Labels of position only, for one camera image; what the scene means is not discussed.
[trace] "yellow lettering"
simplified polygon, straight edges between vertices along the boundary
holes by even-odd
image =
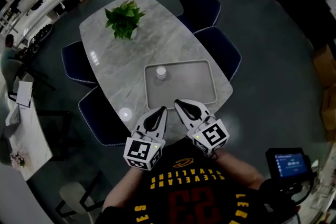
[[[140,218],[137,218],[136,220],[137,220],[137,222],[141,222],[141,221],[146,220],[146,219],[149,219],[148,215],[144,215],[144,216],[142,216]]]
[[[145,211],[146,210],[146,205],[140,205],[136,206],[134,211]]]
[[[248,207],[248,202],[238,202],[238,206]]]
[[[246,218],[247,217],[247,213],[245,213],[243,211],[240,211],[240,210],[237,210],[236,211],[236,216],[242,217],[242,218]]]

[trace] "monitor screen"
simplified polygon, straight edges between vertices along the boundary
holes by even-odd
[[[280,177],[296,176],[307,172],[301,153],[275,155]]]

